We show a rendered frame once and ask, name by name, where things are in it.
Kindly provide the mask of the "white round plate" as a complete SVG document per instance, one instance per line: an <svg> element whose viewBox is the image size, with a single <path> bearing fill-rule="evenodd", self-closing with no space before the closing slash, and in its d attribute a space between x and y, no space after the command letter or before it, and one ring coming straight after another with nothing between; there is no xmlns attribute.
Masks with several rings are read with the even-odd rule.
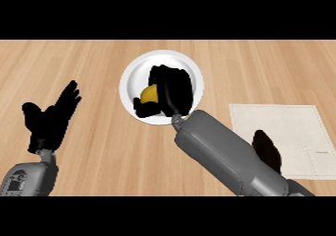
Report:
<svg viewBox="0 0 336 236"><path fill-rule="evenodd" d="M131 117L141 123L166 125L171 124L171 118L162 113L147 118L138 118L132 109L132 99L140 97L141 90L148 86L150 68L154 65L165 65L171 68L185 70L193 90L191 112L196 110L203 97L203 75L193 60L184 54L171 50L154 50L143 53L126 65L118 85L122 106Z"/></svg>

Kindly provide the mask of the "beige placemat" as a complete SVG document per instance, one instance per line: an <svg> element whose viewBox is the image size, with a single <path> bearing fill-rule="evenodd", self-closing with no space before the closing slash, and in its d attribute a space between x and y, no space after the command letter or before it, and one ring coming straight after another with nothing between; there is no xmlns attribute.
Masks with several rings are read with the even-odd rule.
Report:
<svg viewBox="0 0 336 236"><path fill-rule="evenodd" d="M313 105L229 104L232 132L252 142L262 130L288 179L336 180L336 150Z"/></svg>

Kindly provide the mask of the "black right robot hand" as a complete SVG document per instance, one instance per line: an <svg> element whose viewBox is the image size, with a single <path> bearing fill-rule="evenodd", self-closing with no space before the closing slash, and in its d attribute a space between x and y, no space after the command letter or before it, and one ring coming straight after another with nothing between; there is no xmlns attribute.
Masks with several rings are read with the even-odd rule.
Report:
<svg viewBox="0 0 336 236"><path fill-rule="evenodd" d="M132 109L138 118L147 118L162 113L185 116L193 103L190 76L184 69L165 65L150 68L148 86L156 85L157 101L140 103L140 97L132 99Z"/></svg>

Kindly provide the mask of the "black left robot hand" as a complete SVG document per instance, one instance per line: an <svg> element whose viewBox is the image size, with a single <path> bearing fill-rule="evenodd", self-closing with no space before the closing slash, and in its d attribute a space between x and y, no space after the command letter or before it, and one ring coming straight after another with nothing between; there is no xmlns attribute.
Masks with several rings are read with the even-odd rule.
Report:
<svg viewBox="0 0 336 236"><path fill-rule="evenodd" d="M68 83L56 103L44 111L32 102L22 104L25 127L31 133L26 151L31 154L41 149L54 151L60 147L68 122L81 100L76 86L75 81Z"/></svg>

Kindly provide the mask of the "dark brown oval object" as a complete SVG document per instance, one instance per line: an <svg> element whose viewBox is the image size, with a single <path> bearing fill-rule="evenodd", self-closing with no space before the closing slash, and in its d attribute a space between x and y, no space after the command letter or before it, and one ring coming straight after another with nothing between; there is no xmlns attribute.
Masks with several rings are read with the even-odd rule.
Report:
<svg viewBox="0 0 336 236"><path fill-rule="evenodd" d="M255 131L252 147L260 161L272 168L277 173L281 173L281 157L274 142L262 130Z"/></svg>

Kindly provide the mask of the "yellow lemon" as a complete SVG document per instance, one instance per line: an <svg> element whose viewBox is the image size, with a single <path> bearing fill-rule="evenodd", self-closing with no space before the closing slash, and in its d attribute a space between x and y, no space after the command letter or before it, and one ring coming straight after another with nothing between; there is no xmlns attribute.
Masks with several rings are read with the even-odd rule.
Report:
<svg viewBox="0 0 336 236"><path fill-rule="evenodd" d="M140 93L140 103L157 101L156 85L147 86Z"/></svg>

